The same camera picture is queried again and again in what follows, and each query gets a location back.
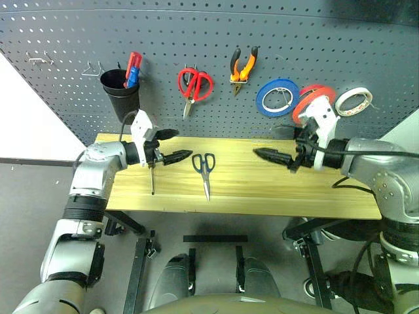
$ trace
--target black cable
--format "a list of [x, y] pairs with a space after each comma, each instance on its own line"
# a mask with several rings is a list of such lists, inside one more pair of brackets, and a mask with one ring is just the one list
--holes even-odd
[[299, 142], [307, 144], [308, 146], [320, 151], [324, 152], [325, 154], [330, 155], [374, 155], [374, 156], [402, 156], [402, 157], [411, 157], [411, 158], [419, 158], [419, 154], [415, 154], [413, 152], [391, 152], [389, 150], [380, 151], [380, 150], [330, 150], [319, 145], [307, 141], [307, 140], [299, 140]]
[[374, 192], [372, 190], [370, 190], [369, 188], [363, 188], [362, 186], [358, 186], [358, 185], [339, 185], [340, 183], [342, 183], [343, 181], [348, 180], [349, 177], [343, 177], [341, 178], [341, 180], [336, 181], [335, 183], [333, 183], [332, 188], [356, 188], [357, 190], [360, 191], [364, 191], [366, 193], [370, 193], [370, 194], [374, 194]]
[[84, 155], [84, 152], [85, 152], [85, 150], [84, 151], [82, 151], [78, 156], [77, 156], [77, 158], [76, 158], [76, 160], [73, 162], [73, 177], [74, 177], [74, 174], [76, 173], [76, 169], [77, 169], [77, 166], [79, 165], [79, 162], [80, 162], [80, 158]]
[[371, 270], [371, 273], [374, 277], [375, 276], [375, 268], [374, 268], [374, 263], [373, 263], [373, 253], [371, 252], [371, 246], [370, 245], [367, 248], [367, 254], [368, 254], [369, 269]]
[[355, 276], [356, 276], [356, 273], [358, 272], [358, 267], [359, 267], [359, 263], [361, 263], [362, 256], [364, 255], [368, 247], [371, 246], [371, 243], [374, 242], [377, 237], [378, 237], [378, 234], [375, 234], [372, 238], [370, 238], [367, 242], [364, 243], [360, 252], [358, 253], [358, 256], [356, 257], [354, 267], [352, 268], [352, 273], [350, 276], [350, 288], [351, 288], [351, 294], [352, 294], [352, 306], [354, 307], [355, 314], [359, 314], [358, 306], [356, 305], [356, 297], [355, 297]]
[[124, 118], [122, 119], [122, 126], [120, 129], [120, 133], [119, 133], [119, 140], [118, 141], [122, 141], [122, 134], [124, 133], [124, 127], [125, 127], [125, 123], [126, 123], [126, 119], [128, 119], [130, 116], [132, 116], [133, 114], [137, 114], [138, 110], [133, 110], [130, 111], [129, 113], [127, 113]]

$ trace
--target robotic arm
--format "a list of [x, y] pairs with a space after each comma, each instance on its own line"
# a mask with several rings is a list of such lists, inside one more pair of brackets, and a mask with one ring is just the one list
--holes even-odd
[[419, 309], [418, 156], [385, 141], [335, 139], [338, 117], [325, 96], [316, 98], [299, 118], [304, 127], [295, 132], [295, 160], [271, 148], [254, 152], [292, 172], [300, 166], [332, 167], [369, 186], [386, 225], [380, 234], [382, 254], [376, 257], [380, 278], [376, 281], [393, 301], [396, 313]]
[[41, 266], [41, 284], [22, 300], [15, 314], [80, 314], [87, 288], [99, 281], [105, 247], [98, 242], [103, 214], [115, 174], [128, 165], [154, 167], [180, 162], [192, 154], [179, 150], [165, 156], [159, 140], [178, 134], [157, 130], [144, 111], [131, 126], [134, 142], [94, 143], [77, 168], [63, 218], [57, 222]]

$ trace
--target orange pliers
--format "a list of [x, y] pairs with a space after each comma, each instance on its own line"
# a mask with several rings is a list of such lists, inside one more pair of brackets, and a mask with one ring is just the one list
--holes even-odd
[[240, 91], [240, 88], [242, 87], [242, 84], [247, 83], [247, 80], [249, 78], [249, 73], [253, 69], [253, 66], [256, 63], [257, 46], [251, 47], [251, 54], [250, 54], [249, 60], [247, 61], [246, 66], [239, 73], [237, 70], [237, 66], [238, 66], [241, 52], [242, 51], [240, 50], [240, 48], [237, 48], [234, 51], [233, 56], [231, 57], [231, 61], [230, 61], [230, 71], [231, 71], [230, 82], [233, 83], [234, 96], [238, 94], [238, 92]]

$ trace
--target metal stand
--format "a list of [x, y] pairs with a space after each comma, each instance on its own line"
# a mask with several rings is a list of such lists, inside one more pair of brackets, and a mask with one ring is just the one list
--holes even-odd
[[323, 228], [344, 222], [343, 219], [316, 218], [299, 224], [296, 227], [286, 228], [282, 232], [284, 239], [294, 240], [295, 249], [306, 259], [310, 278], [313, 283], [316, 304], [320, 307], [332, 309], [331, 292], [327, 288], [327, 277], [323, 272], [321, 259], [317, 246], [321, 244], [315, 234]]
[[[121, 234], [125, 229], [133, 231], [137, 236], [140, 236], [145, 232], [144, 226], [140, 225], [123, 211], [105, 211], [105, 216], [108, 218], [105, 229], [105, 234], [107, 236]], [[157, 249], [153, 242], [154, 236], [155, 231], [151, 230], [149, 237], [137, 239], [136, 252], [132, 261], [130, 281], [126, 291], [123, 314], [136, 314], [140, 313], [142, 310], [138, 292], [143, 278], [145, 261], [148, 258], [152, 259], [157, 253]]]
[[143, 278], [148, 243], [148, 239], [137, 240], [136, 253], [132, 261], [130, 282], [126, 291], [124, 314], [136, 314], [142, 311], [140, 308], [141, 305], [139, 304], [138, 290], [140, 289]]

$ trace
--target pegboard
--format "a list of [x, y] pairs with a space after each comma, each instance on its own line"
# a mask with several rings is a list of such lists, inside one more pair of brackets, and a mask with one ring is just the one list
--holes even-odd
[[[341, 137], [381, 137], [419, 106], [416, 0], [3, 1], [0, 10], [0, 52], [87, 145], [120, 123], [99, 79], [81, 73], [88, 61], [124, 67], [133, 50], [144, 57], [141, 108], [182, 136], [280, 137], [275, 126], [291, 115], [269, 118], [255, 105], [276, 78], [338, 94], [367, 87], [374, 107], [340, 119]], [[230, 58], [239, 46], [245, 63], [253, 45], [256, 66], [234, 97]], [[54, 64], [28, 63], [27, 52], [44, 58], [44, 50]], [[183, 121], [177, 74], [185, 63], [208, 72], [215, 88]]]

